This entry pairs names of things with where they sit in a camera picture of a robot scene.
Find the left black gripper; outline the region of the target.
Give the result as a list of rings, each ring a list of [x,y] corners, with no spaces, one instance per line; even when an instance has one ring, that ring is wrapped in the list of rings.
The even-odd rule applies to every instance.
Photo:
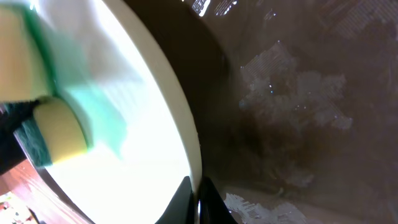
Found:
[[[26,159],[14,132],[22,127],[24,121],[32,118],[38,104],[38,101],[31,101],[1,105],[1,175]]]

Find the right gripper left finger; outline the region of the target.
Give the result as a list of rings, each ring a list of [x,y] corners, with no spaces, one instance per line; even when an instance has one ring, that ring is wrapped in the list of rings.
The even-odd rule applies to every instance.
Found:
[[[165,212],[155,224],[194,224],[194,202],[190,177],[183,178]]]

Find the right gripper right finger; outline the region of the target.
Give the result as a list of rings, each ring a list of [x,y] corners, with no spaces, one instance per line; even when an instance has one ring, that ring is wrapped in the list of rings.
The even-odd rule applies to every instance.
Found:
[[[202,178],[198,196],[200,224],[238,224],[209,177]]]

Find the green yellow sponge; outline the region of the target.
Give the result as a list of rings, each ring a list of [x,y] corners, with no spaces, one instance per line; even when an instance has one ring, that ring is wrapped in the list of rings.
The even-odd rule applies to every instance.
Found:
[[[40,19],[23,4],[1,4],[1,139],[15,134],[36,167],[84,155],[80,122],[57,93],[55,65]]]

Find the white plate back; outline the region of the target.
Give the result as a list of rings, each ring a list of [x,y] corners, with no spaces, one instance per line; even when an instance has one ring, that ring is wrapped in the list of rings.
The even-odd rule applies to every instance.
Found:
[[[167,57],[123,1],[25,1],[38,20],[58,94],[88,152],[47,171],[95,223],[155,223],[181,190],[195,208],[200,143]]]

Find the large dark brown tray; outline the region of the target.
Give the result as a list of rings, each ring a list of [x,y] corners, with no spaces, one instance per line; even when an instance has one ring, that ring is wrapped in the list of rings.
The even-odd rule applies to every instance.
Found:
[[[397,1],[129,1],[239,223],[397,222]]]

